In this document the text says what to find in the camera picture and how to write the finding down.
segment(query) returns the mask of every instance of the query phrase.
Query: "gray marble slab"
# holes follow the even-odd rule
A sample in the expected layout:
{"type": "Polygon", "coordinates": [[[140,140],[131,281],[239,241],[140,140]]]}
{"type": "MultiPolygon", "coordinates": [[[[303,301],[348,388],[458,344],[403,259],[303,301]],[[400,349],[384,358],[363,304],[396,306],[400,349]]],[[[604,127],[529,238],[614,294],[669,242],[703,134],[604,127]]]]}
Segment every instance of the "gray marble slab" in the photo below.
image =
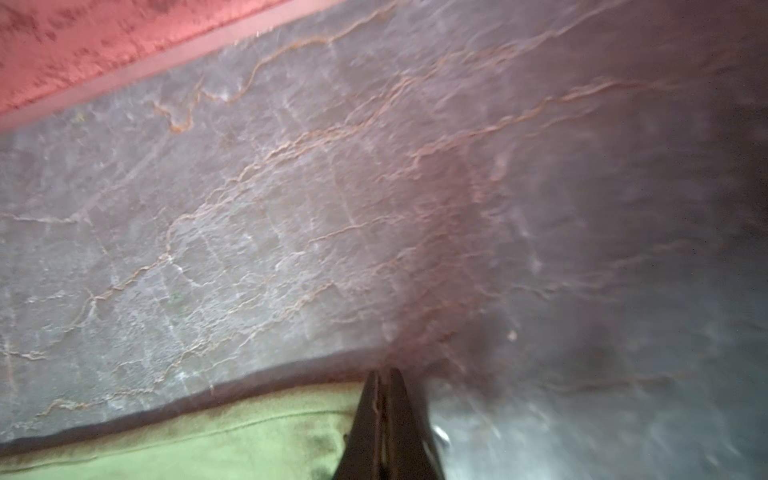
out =
{"type": "Polygon", "coordinates": [[[3,451],[394,364],[448,479],[768,478],[766,27],[349,0],[3,134],[3,451]]]}

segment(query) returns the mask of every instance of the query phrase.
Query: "stone floor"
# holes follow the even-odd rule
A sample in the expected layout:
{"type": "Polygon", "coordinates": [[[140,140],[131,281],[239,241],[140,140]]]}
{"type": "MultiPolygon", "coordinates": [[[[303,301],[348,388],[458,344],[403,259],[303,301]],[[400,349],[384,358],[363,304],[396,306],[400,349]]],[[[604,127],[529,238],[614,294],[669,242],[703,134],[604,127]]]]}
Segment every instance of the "stone floor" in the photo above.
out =
{"type": "Polygon", "coordinates": [[[349,0],[3,134],[2,451],[395,364],[449,480],[765,478],[767,26],[349,0]]]}

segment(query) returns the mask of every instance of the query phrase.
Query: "red surface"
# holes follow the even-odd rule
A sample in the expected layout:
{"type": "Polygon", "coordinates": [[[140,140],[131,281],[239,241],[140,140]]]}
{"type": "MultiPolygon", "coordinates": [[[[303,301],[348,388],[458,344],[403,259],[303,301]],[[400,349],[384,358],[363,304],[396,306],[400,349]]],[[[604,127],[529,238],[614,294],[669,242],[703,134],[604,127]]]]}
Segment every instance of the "red surface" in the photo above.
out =
{"type": "MultiPolygon", "coordinates": [[[[175,45],[202,38],[197,47],[151,68],[133,69],[111,83],[89,88],[100,93],[140,76],[187,61],[267,30],[337,0],[0,0],[0,114],[120,71],[175,45]],[[265,19],[240,26],[236,34],[204,35],[243,17],[265,19]]],[[[56,105],[43,110],[63,108],[56,105]]]]}

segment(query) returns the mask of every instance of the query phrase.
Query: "green fabric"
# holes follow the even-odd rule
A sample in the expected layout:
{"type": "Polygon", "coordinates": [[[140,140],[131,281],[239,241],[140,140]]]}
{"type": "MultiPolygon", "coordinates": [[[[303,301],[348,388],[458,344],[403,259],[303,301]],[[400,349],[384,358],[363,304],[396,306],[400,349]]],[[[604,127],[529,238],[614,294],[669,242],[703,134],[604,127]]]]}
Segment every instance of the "green fabric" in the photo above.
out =
{"type": "Polygon", "coordinates": [[[0,458],[14,480],[327,480],[362,384],[302,387],[99,439],[0,458]]]}

